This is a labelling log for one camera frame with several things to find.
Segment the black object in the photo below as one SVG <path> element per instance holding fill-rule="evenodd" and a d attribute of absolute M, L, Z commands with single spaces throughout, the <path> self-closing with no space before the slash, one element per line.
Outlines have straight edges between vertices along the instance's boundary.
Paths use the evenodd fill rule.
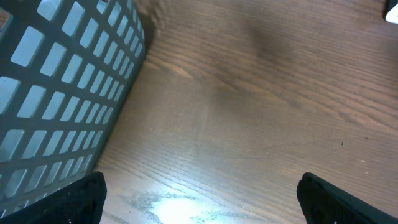
<path fill-rule="evenodd" d="M 100 223 L 106 198 L 104 175 L 94 172 L 0 220 L 0 224 Z"/>
<path fill-rule="evenodd" d="M 308 224 L 398 223 L 398 219 L 311 173 L 303 175 L 297 198 Z"/>

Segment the perforated plastic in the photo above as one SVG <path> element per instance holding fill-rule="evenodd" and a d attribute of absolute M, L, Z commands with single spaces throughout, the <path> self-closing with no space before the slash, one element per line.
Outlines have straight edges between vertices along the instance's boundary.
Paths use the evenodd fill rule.
<path fill-rule="evenodd" d="M 0 1 L 0 216 L 92 170 L 145 56 L 129 0 Z"/>

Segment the brown wooden floor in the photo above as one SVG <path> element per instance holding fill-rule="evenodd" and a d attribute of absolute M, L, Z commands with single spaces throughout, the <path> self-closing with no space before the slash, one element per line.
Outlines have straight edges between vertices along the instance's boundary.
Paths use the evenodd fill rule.
<path fill-rule="evenodd" d="M 305 223 L 304 172 L 398 217 L 384 2 L 146 1 L 159 30 L 98 161 L 103 223 Z"/>

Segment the laundry basket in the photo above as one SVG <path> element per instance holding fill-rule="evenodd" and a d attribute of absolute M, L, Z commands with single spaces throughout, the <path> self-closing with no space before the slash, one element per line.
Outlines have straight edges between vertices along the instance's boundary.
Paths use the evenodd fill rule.
<path fill-rule="evenodd" d="M 0 1 L 0 216 L 91 172 L 145 57 L 130 0 Z"/>

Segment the wood grain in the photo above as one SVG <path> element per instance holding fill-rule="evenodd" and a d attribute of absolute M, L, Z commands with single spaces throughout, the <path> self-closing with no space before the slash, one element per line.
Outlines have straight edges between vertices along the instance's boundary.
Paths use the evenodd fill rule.
<path fill-rule="evenodd" d="M 157 30 L 96 168 L 103 223 L 305 223 L 304 172 L 398 217 L 384 1 L 137 3 Z"/>

